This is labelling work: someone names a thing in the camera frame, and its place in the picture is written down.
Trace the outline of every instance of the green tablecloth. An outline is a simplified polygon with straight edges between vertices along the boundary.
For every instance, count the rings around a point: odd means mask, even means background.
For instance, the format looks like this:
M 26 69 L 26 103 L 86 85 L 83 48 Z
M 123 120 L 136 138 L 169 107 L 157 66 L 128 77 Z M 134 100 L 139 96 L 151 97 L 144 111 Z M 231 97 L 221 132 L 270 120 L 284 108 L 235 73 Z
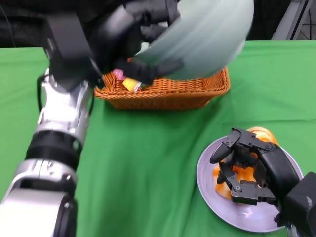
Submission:
M 36 78 L 46 66 L 41 49 L 0 50 L 0 197 L 36 126 Z M 202 109 L 116 111 L 97 100 L 78 170 L 78 237 L 254 235 L 208 208 L 199 156 L 232 126 L 263 126 L 304 174 L 316 171 L 315 68 L 316 41 L 247 42 L 229 66 L 230 92 Z

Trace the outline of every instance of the pink object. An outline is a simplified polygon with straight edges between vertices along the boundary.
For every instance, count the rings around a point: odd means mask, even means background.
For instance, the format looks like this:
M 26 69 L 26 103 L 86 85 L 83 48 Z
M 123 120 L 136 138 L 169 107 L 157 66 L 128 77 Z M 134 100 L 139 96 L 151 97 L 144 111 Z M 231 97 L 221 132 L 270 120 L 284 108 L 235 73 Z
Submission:
M 114 75 L 118 78 L 118 80 L 125 80 L 126 76 L 124 76 L 124 71 L 121 69 L 114 69 Z

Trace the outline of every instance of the purple plate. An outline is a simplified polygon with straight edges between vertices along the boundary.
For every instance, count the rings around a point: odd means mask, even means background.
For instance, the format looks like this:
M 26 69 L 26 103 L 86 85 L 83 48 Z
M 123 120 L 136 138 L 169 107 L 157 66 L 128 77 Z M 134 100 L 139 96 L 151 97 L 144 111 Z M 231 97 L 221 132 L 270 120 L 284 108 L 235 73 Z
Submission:
M 274 206 L 258 203 L 256 206 L 233 203 L 219 195 L 213 185 L 213 169 L 215 164 L 210 164 L 209 159 L 226 137 L 220 138 L 209 145 L 202 153 L 197 164 L 197 184 L 207 205 L 227 223 L 239 229 L 265 233 L 281 229 L 274 222 L 278 211 Z M 294 169 L 302 179 L 301 169 L 293 157 L 284 150 Z

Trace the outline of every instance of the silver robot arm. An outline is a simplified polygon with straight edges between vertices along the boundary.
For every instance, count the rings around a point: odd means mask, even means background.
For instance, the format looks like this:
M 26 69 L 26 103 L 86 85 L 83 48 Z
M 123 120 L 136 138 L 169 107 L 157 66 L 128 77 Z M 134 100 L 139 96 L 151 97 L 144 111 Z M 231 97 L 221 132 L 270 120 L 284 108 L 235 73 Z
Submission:
M 76 169 L 89 123 L 89 82 L 67 92 L 46 71 L 46 94 L 26 159 L 0 204 L 0 236 L 74 237 Z

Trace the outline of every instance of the basket rim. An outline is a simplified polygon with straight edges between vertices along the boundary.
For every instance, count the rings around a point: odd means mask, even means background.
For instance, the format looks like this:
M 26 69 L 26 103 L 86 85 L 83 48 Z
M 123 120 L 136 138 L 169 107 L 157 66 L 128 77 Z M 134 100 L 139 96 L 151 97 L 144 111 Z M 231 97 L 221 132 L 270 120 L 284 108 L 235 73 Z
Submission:
M 172 97 L 188 97 L 192 95 L 194 97 L 214 97 L 223 95 L 229 91 L 231 82 L 228 75 L 227 67 L 223 68 L 222 71 L 226 74 L 223 77 L 224 86 L 212 89 L 193 89 L 193 90 L 148 90 L 148 91 L 103 91 L 95 88 L 95 95 L 101 99 L 144 99 L 144 98 L 172 98 Z

